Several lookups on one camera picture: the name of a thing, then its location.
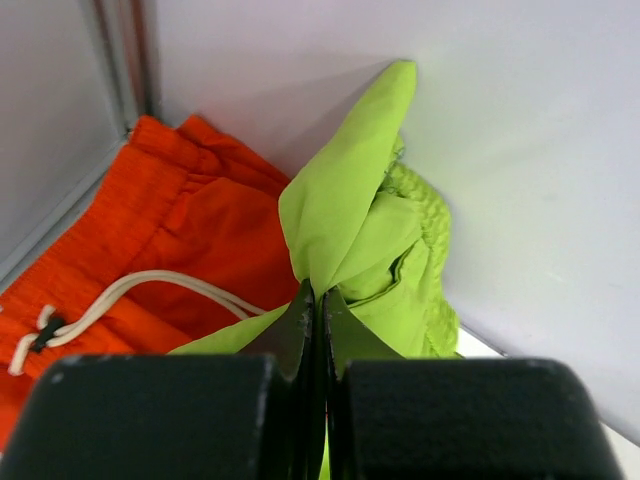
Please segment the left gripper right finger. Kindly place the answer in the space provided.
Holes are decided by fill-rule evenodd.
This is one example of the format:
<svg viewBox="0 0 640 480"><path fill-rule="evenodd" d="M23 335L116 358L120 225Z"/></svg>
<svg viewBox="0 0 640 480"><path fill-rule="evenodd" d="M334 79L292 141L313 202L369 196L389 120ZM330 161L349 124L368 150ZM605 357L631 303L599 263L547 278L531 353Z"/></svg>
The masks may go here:
<svg viewBox="0 0 640 480"><path fill-rule="evenodd" d="M406 359L322 300L334 479L619 479L591 397L544 358Z"/></svg>

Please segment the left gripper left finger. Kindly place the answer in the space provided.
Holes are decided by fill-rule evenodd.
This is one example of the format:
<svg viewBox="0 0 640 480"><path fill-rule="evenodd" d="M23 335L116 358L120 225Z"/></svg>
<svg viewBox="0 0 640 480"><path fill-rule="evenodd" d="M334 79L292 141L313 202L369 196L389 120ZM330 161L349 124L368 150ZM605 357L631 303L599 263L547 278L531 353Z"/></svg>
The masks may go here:
<svg viewBox="0 0 640 480"><path fill-rule="evenodd" d="M5 479L311 479L315 298L229 355L69 356L36 383Z"/></svg>

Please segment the orange shorts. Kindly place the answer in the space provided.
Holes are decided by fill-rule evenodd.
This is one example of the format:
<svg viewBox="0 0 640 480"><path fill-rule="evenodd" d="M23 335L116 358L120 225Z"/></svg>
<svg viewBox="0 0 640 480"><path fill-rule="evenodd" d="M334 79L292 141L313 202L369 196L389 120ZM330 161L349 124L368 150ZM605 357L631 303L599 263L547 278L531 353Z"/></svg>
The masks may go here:
<svg viewBox="0 0 640 480"><path fill-rule="evenodd" d="M264 311L298 283L278 218L287 177L199 117L172 129L142 118L87 211L1 296L1 363L51 306L81 318L113 283L140 271L178 272ZM39 376L76 354L167 353L233 325L226 308L164 282L132 288L79 337L28 354L1 375L1 435L8 438Z"/></svg>

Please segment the green shorts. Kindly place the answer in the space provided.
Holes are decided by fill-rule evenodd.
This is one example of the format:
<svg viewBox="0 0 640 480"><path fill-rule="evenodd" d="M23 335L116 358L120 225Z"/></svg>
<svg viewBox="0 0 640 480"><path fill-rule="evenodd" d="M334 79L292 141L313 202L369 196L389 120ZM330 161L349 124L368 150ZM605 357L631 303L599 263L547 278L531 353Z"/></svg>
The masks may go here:
<svg viewBox="0 0 640 480"><path fill-rule="evenodd" d="M279 198L300 287L184 347L208 354L218 417L256 479L436 479L454 471L443 294L451 215L407 167L416 65L390 64Z"/></svg>

